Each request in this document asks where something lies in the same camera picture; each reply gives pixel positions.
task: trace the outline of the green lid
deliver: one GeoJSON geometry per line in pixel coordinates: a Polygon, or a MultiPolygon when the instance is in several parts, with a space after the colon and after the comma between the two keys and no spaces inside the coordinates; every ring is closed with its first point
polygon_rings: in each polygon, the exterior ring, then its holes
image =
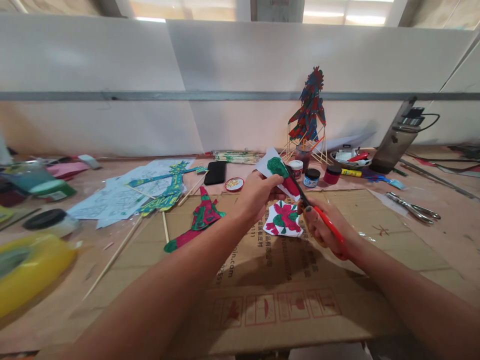
{"type": "Polygon", "coordinates": [[[37,196],[47,195],[54,191],[59,190],[61,187],[65,185],[68,186],[65,180],[57,179],[57,180],[47,181],[47,182],[41,183],[40,185],[32,187],[30,189],[30,193],[37,196]]]}

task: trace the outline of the yellow container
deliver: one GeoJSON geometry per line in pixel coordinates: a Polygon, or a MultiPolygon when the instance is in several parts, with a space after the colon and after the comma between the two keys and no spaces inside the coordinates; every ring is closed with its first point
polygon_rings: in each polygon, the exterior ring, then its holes
{"type": "Polygon", "coordinates": [[[362,172],[361,171],[357,171],[357,170],[347,170],[347,169],[342,169],[341,170],[341,174],[342,175],[348,175],[348,176],[355,176],[355,177],[361,177],[362,176],[362,172]]]}
{"type": "Polygon", "coordinates": [[[0,223],[8,220],[15,214],[14,211],[10,210],[9,208],[0,206],[0,223]]]}
{"type": "Polygon", "coordinates": [[[76,251],[51,234],[0,246],[0,318],[29,302],[70,265],[76,251]]]}

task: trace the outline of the hand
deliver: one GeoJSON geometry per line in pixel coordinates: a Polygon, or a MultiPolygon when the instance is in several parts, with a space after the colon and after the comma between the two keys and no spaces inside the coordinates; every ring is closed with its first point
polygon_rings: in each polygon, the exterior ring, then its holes
{"type": "Polygon", "coordinates": [[[252,223],[257,222],[265,214],[269,201],[285,200],[285,194],[277,187],[284,180],[277,174],[265,178],[255,170],[245,180],[235,204],[235,211],[252,223]]]}
{"type": "Polygon", "coordinates": [[[339,209],[326,202],[316,199],[308,198],[311,206],[307,206],[303,209],[301,200],[298,203],[297,213],[303,213],[303,217],[308,224],[308,231],[310,234],[318,239],[321,246],[324,248],[330,248],[330,250],[336,255],[343,254],[347,258],[351,259],[357,251],[358,245],[362,241],[362,237],[354,230],[354,228],[348,223],[347,219],[340,213],[339,209]],[[344,240],[343,249],[340,246],[337,238],[323,222],[319,213],[315,211],[314,207],[318,207],[327,217],[330,219],[333,225],[342,234],[344,240]]]}

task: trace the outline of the jar lid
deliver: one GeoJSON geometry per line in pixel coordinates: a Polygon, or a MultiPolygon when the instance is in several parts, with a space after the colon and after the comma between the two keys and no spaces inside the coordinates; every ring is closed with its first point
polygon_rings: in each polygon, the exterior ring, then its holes
{"type": "Polygon", "coordinates": [[[42,230],[58,224],[66,216],[67,213],[62,209],[48,210],[28,219],[22,226],[27,230],[42,230]]]}
{"type": "Polygon", "coordinates": [[[309,168],[306,170],[305,176],[311,180],[317,180],[320,177],[320,171],[314,168],[309,168]]]}
{"type": "Polygon", "coordinates": [[[342,167],[338,165],[327,166],[326,172],[331,175],[340,175],[342,173],[342,167]]]}
{"type": "Polygon", "coordinates": [[[292,160],[288,163],[288,166],[290,166],[292,170],[302,170],[304,162],[301,160],[292,160]]]}
{"type": "Polygon", "coordinates": [[[225,189],[228,192],[236,193],[244,187],[244,180],[241,177],[232,177],[225,183],[225,189]]]}
{"type": "Polygon", "coordinates": [[[65,180],[51,180],[38,184],[37,186],[32,187],[29,191],[34,195],[45,195],[45,193],[50,193],[53,189],[58,188],[66,184],[65,180]]]}

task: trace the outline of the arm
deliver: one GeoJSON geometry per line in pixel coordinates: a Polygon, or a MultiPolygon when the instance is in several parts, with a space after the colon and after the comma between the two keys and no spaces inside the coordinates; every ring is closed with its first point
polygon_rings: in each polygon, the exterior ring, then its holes
{"type": "Polygon", "coordinates": [[[63,358],[160,359],[199,293],[265,213],[266,203],[285,198],[275,193],[283,180],[250,174],[231,213],[128,286],[63,358]]]}
{"type": "MultiPolygon", "coordinates": [[[[308,200],[340,230],[349,259],[377,283],[417,339],[441,359],[480,358],[480,312],[361,237],[336,207],[308,200]]],[[[334,253],[341,253],[318,213],[309,206],[304,216],[310,233],[321,238],[334,253]]]]}

